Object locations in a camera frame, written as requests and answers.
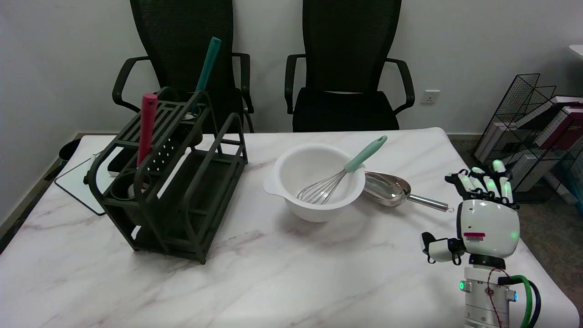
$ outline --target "bowl handle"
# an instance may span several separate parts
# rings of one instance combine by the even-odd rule
[[[268,194],[281,196],[278,187],[275,184],[275,175],[273,172],[270,172],[269,175],[267,175],[267,178],[265,178],[265,181],[263,182],[263,190]]]

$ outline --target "whisk handle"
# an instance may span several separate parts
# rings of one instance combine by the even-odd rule
[[[381,146],[387,141],[387,136],[383,135],[379,139],[371,142],[368,146],[366,146],[358,155],[356,155],[348,164],[344,166],[344,170],[348,173],[352,173],[359,168],[359,166],[371,157],[374,153],[376,153]]]

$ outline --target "stainless steel scoop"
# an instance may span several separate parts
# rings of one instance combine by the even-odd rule
[[[438,211],[449,210],[446,203],[411,194],[411,185],[407,181],[385,173],[366,172],[364,191],[374,201],[388,207],[397,207],[410,200]]]

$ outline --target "green cable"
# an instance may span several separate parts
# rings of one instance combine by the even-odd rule
[[[518,279],[522,281],[524,284],[524,289],[526,291],[526,311],[524,312],[524,317],[522,318],[522,323],[520,324],[520,328],[526,328],[528,326],[529,321],[531,320],[531,313],[532,313],[532,290],[531,284],[528,282],[523,275],[513,275],[510,279]]]

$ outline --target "teal utensil handle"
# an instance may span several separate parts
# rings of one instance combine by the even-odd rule
[[[220,50],[221,40],[213,37],[210,40],[209,49],[206,51],[205,64],[202,66],[202,72],[198,78],[198,84],[196,85],[196,91],[204,90],[206,88],[206,83],[209,80],[210,72],[215,64],[215,59]]]
[[[348,164],[344,166],[344,170],[348,173],[352,173],[359,168],[359,166],[371,157],[374,153],[376,153],[381,146],[387,141],[387,136],[383,135],[379,139],[371,142],[368,146],[366,146],[358,155],[356,155]]]

